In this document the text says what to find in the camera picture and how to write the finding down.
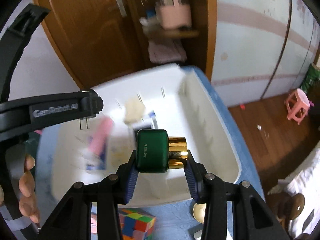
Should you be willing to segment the person's left hand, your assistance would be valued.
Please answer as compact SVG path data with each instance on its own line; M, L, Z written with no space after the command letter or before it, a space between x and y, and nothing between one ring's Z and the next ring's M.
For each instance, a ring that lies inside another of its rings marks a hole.
M35 194L35 180L31 174L31 169L35 166L35 159L29 155L25 155L24 173L19 179L18 187L21 192L19 200L19 210L24 217L30 218L33 223L39 224L40 211L37 207Z

